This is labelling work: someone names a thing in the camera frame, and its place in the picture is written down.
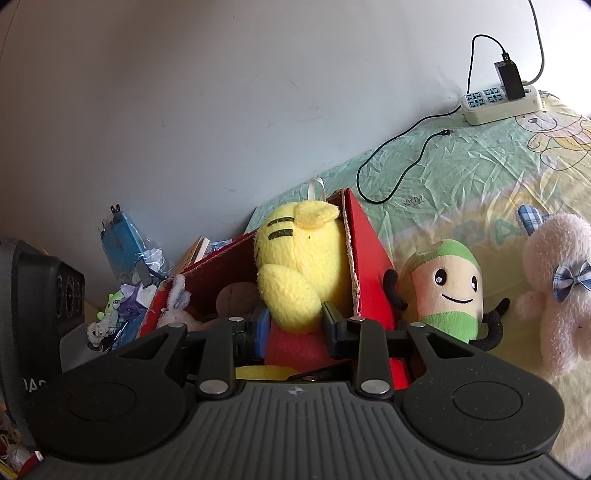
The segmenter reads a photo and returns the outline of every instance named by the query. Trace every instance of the teddy bear print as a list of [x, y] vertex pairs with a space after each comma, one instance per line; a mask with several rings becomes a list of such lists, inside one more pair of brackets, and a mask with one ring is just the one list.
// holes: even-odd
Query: teddy bear print
[[582, 115], [556, 105], [552, 111], [519, 115], [515, 120], [534, 134], [527, 147], [553, 170], [567, 170], [591, 158], [591, 122]]

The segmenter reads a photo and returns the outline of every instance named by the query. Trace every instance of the book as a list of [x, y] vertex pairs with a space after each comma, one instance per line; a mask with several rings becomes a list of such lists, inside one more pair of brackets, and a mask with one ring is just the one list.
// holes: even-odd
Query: book
[[216, 250], [220, 250], [221, 248], [225, 247], [226, 245], [229, 245], [233, 242], [232, 239], [228, 239], [228, 240], [221, 240], [219, 242], [211, 242], [209, 244], [209, 246], [207, 247], [207, 250], [205, 250], [205, 256], [208, 256], [209, 254], [215, 252]]
[[197, 238], [175, 265], [173, 275], [178, 275], [186, 268], [201, 260], [205, 256], [208, 246], [209, 238], [206, 236]]

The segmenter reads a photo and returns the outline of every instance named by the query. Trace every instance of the circular pad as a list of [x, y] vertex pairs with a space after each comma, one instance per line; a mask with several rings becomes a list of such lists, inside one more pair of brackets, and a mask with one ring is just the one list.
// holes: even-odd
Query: circular pad
[[129, 412], [136, 398], [135, 392], [125, 385], [95, 383], [72, 392], [68, 408], [82, 420], [109, 421]]
[[37, 391], [27, 422], [38, 448], [82, 462], [148, 453], [182, 424], [182, 389], [155, 361], [105, 355]]
[[453, 393], [453, 403], [466, 415], [480, 420], [503, 420], [521, 408], [521, 395], [498, 382], [474, 382]]
[[426, 367], [402, 398], [406, 419], [423, 439], [478, 461], [514, 461], [550, 451], [564, 406], [541, 378], [483, 352], [431, 355]]

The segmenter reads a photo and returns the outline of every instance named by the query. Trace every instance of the pink plush toy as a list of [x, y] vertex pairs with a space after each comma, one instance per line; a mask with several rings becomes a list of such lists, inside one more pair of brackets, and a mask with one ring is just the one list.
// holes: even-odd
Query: pink plush toy
[[530, 205], [519, 208], [530, 235], [523, 266], [534, 288], [517, 300], [523, 319], [541, 317], [540, 350], [554, 375], [591, 359], [591, 225], [569, 213], [542, 219]]
[[185, 310], [189, 306], [191, 294], [185, 290], [185, 277], [182, 275], [175, 275], [173, 278], [173, 286], [168, 293], [168, 300], [166, 301], [166, 308], [163, 309], [162, 315], [158, 319], [156, 328], [163, 327], [170, 323], [184, 323], [189, 332], [203, 330], [205, 326], [195, 320], [195, 318]]

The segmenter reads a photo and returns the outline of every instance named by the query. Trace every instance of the blue plaid bow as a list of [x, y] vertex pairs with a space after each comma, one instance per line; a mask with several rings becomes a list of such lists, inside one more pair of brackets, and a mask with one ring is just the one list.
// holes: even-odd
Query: blue plaid bow
[[566, 300], [570, 290], [577, 284], [591, 291], [591, 265], [585, 260], [579, 275], [573, 276], [568, 267], [560, 266], [554, 273], [554, 298], [560, 303]]

